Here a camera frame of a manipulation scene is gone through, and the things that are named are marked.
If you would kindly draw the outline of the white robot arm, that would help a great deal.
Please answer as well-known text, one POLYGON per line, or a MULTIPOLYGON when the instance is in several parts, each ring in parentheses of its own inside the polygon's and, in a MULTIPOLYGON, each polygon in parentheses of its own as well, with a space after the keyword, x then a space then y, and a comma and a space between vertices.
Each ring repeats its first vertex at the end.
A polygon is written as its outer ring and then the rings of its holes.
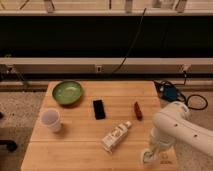
POLYGON ((177 140, 213 157, 213 131, 190 122, 190 116, 189 108, 179 101, 171 102, 155 113, 149 147, 141 152, 141 162, 152 163, 177 140))

